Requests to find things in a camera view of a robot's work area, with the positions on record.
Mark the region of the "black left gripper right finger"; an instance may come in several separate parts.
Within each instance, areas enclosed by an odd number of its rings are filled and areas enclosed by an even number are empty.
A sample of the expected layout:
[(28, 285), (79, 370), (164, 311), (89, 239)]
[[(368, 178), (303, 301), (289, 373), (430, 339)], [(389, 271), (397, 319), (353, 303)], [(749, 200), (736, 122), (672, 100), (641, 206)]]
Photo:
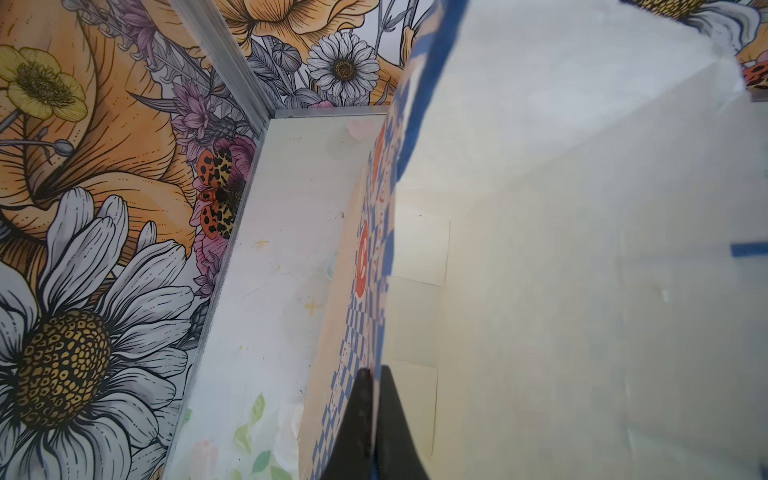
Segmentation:
[(381, 369), (374, 478), (428, 480), (413, 441), (391, 369)]

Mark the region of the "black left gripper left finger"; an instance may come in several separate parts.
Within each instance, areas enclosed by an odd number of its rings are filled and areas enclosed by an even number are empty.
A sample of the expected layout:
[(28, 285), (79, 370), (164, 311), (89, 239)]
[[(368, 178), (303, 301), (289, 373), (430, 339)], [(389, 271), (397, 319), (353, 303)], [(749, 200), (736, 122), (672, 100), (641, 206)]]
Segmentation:
[(372, 475), (373, 377), (369, 369), (355, 376), (337, 439), (322, 480), (367, 480)]

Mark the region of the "blue checkered paper bag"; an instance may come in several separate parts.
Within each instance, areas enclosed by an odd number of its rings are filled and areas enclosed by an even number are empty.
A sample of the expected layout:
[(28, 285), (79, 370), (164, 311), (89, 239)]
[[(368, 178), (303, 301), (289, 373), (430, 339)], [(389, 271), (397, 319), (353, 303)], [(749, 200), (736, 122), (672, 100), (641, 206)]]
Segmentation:
[(299, 434), (392, 375), (435, 479), (767, 475), (763, 1), (438, 1), (352, 198)]

